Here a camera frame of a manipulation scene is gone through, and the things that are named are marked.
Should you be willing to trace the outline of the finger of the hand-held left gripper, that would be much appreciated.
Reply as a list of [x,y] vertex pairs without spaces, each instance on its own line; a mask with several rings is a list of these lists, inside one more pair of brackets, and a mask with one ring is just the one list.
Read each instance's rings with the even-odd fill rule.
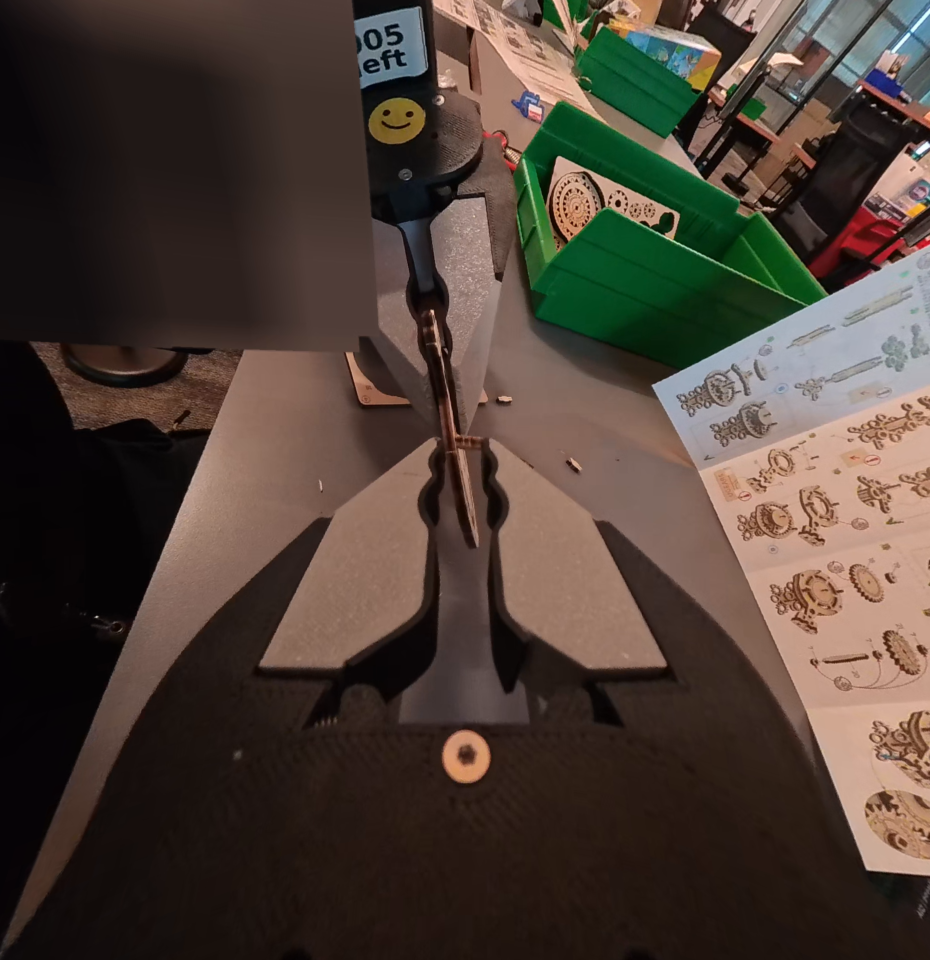
[[420,351],[419,326],[409,305],[410,272],[399,229],[373,220],[377,328],[359,341],[358,367],[380,394],[403,398],[440,435],[431,378]]
[[467,435],[485,387],[501,291],[485,198],[454,200],[433,220],[430,233],[437,276],[447,293],[449,381],[459,432]]

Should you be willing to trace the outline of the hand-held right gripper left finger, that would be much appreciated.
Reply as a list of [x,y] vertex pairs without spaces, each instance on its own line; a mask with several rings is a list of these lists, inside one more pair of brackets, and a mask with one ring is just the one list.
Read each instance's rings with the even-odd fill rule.
[[321,535],[257,671],[393,701],[434,660],[443,450],[431,438],[315,524]]

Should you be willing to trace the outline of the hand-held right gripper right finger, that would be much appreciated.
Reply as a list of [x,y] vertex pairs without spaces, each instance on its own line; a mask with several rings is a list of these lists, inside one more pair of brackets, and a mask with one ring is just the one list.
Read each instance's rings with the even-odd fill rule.
[[502,687],[541,697],[649,679],[665,656],[591,513],[498,440],[482,447],[489,613]]

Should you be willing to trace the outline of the round wooden disc part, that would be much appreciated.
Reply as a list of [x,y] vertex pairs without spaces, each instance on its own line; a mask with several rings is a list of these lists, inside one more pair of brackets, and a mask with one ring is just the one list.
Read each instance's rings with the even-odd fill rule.
[[460,431],[451,373],[450,349],[445,330],[436,312],[425,309],[418,318],[419,345],[428,372],[431,395],[436,408],[439,436],[446,457],[446,474],[450,483],[458,523],[466,546],[479,546],[467,450],[474,444]]

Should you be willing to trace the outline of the wooden gear parts sheet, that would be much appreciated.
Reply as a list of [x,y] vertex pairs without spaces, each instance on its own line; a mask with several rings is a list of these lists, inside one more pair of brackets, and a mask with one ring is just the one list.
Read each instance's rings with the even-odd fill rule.
[[605,209],[671,239],[680,222],[679,212],[672,207],[562,155],[555,159],[545,207],[557,250]]

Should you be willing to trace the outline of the green plastic bin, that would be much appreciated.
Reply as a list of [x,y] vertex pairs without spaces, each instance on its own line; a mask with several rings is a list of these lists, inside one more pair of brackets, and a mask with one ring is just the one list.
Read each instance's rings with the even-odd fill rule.
[[673,132],[700,96],[686,79],[608,28],[576,48],[575,69],[586,92],[661,138]]
[[[558,156],[677,210],[675,237],[604,209],[556,249],[545,189]],[[678,313],[707,294],[733,302],[751,284],[728,260],[742,227],[731,197],[567,102],[555,105],[534,134],[515,181],[519,244],[542,306],[566,300],[588,316]]]
[[672,239],[605,211],[558,249],[519,213],[536,318],[679,369],[826,296],[762,214],[691,224]]

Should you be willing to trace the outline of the printed paper sheets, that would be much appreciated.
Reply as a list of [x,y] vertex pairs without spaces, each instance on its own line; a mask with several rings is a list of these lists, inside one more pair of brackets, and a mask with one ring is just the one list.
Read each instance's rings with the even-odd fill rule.
[[483,1],[434,1],[434,10],[482,34],[524,88],[547,104],[573,104],[594,114],[591,102],[572,76],[567,55],[537,34]]

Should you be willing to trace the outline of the printed instruction sheet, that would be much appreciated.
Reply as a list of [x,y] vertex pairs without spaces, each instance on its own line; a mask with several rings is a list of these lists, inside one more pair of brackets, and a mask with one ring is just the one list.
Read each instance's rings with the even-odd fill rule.
[[864,866],[930,878],[930,244],[654,392]]

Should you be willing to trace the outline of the black round base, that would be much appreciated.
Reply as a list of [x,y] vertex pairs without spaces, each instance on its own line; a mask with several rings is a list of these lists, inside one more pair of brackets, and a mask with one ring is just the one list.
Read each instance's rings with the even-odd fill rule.
[[113,389],[145,389],[166,383],[184,369],[188,354],[146,347],[61,344],[64,364],[75,375]]

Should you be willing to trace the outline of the black bag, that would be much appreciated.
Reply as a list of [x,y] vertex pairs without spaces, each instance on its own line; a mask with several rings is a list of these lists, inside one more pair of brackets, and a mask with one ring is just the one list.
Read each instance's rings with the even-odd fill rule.
[[0,946],[208,434],[78,428],[0,341]]

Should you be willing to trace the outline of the colourful cardboard box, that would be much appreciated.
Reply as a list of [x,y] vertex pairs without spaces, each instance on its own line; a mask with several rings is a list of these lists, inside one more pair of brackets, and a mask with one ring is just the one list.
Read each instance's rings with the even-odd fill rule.
[[704,92],[721,61],[721,51],[690,32],[648,25],[635,18],[615,16],[608,27],[669,73]]

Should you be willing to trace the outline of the red container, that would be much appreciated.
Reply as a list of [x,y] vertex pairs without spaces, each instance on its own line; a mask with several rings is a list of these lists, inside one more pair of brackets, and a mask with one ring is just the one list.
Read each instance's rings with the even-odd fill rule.
[[863,205],[830,244],[811,260],[808,270],[823,287],[827,287],[828,277],[835,272],[839,274],[840,286],[854,283],[871,271],[864,265],[865,261],[872,262],[877,270],[889,258],[908,253],[902,240],[882,253],[879,253],[879,248],[909,225],[910,221],[909,217],[903,220],[880,217]]

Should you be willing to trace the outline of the empty wooden parts frame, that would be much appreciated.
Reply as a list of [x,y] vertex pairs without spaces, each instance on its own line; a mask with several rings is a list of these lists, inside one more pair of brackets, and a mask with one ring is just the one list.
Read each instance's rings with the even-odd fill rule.
[[410,406],[410,401],[403,395],[388,393],[380,390],[358,365],[352,352],[345,354],[349,367],[352,384],[358,402],[364,407],[399,407]]

